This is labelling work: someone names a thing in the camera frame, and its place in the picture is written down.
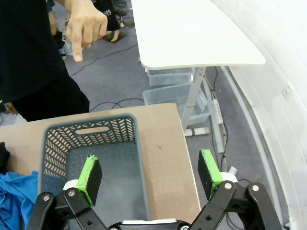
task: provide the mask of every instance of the gray plastic basket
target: gray plastic basket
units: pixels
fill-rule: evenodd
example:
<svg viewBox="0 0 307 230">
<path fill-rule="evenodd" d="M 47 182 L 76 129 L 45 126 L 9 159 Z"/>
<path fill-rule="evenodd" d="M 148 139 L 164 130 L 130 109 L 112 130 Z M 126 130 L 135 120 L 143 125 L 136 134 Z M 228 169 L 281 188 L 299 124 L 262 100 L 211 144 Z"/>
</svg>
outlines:
<svg viewBox="0 0 307 230">
<path fill-rule="evenodd" d="M 96 155 L 103 173 L 94 207 L 100 219 L 107 226 L 124 219 L 149 220 L 140 150 L 131 114 L 52 125 L 43 139 L 38 192 L 58 195 L 67 181 L 79 178 L 86 157 Z"/>
</svg>

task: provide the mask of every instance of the gray carpet floor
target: gray carpet floor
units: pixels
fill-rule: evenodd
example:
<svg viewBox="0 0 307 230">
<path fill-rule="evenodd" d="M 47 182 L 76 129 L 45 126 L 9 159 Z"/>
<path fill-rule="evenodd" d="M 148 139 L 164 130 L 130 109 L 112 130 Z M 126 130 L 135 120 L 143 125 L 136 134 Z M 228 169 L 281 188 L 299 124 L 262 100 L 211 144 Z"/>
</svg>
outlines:
<svg viewBox="0 0 307 230">
<path fill-rule="evenodd" d="M 59 26 L 64 28 L 64 20 L 67 13 L 58 4 L 54 7 L 54 11 L 56 12 Z M 129 12 L 125 18 L 127 20 L 133 20 L 132 12 Z M 137 38 L 135 28 L 124 27 L 122 32 L 128 35 L 115 44 L 101 39 L 95 42 L 91 49 L 84 50 L 84 61 L 82 63 L 75 63 L 71 56 L 68 56 L 65 61 L 69 74 L 73 75 L 81 90 L 89 98 L 90 108 L 102 102 L 117 102 L 127 98 L 142 98 L 142 92 L 151 88 L 144 68 L 138 62 L 139 51 L 136 46 Z M 212 81 L 215 76 L 215 69 L 207 68 L 206 73 L 208 79 Z M 238 169 L 238 179 L 246 178 L 252 182 L 261 182 L 268 188 L 268 182 L 255 141 L 239 103 L 222 72 L 218 73 L 216 80 L 216 94 L 229 133 L 227 146 L 228 166 L 234 166 Z M 139 100 L 130 100 L 121 103 L 123 107 L 142 104 L 143 102 Z M 95 108 L 94 111 L 108 110 L 112 106 L 112 104 L 103 104 Z M 3 114 L 3 118 L 2 125 L 22 122 L 20 117 L 13 115 Z M 212 136 L 208 134 L 188 137 L 187 144 L 201 206 L 203 207 L 207 200 L 197 172 L 198 154 L 202 148 L 210 149 L 213 153 Z M 230 217 L 233 222 L 242 227 L 237 215 L 233 214 Z M 219 229 L 230 228 L 226 225 L 225 220 L 223 220 Z"/>
</svg>

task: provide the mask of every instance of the brown table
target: brown table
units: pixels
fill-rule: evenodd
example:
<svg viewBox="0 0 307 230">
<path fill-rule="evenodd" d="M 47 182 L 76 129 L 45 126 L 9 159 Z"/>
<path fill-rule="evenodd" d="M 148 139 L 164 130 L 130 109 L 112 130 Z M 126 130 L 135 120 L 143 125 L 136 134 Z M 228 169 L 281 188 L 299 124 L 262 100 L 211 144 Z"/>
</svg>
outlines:
<svg viewBox="0 0 307 230">
<path fill-rule="evenodd" d="M 131 113 L 138 121 L 151 219 L 192 222 L 200 210 L 189 153 L 175 104 L 155 104 L 57 117 L 0 127 L 0 142 L 11 152 L 8 169 L 28 175 L 39 169 L 47 126 L 83 118 Z"/>
</svg>

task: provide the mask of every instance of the white tabletop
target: white tabletop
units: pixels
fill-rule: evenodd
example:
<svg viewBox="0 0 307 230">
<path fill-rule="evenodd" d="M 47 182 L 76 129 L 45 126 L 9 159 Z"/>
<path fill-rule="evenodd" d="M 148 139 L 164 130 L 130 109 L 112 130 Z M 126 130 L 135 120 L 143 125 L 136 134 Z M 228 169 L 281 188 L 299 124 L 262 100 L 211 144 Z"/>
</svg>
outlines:
<svg viewBox="0 0 307 230">
<path fill-rule="evenodd" d="M 142 65 L 151 70 L 264 64 L 210 0 L 132 0 Z"/>
</svg>

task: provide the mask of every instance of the blue cloth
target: blue cloth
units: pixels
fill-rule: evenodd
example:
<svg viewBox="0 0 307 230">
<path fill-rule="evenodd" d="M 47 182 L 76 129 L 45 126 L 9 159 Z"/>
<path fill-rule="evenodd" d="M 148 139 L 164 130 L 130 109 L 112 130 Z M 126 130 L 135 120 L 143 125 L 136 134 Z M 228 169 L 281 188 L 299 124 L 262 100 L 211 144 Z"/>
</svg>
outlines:
<svg viewBox="0 0 307 230">
<path fill-rule="evenodd" d="M 19 230 L 20 216 L 27 227 L 37 197 L 38 172 L 20 176 L 17 172 L 0 174 L 0 229 Z"/>
</svg>

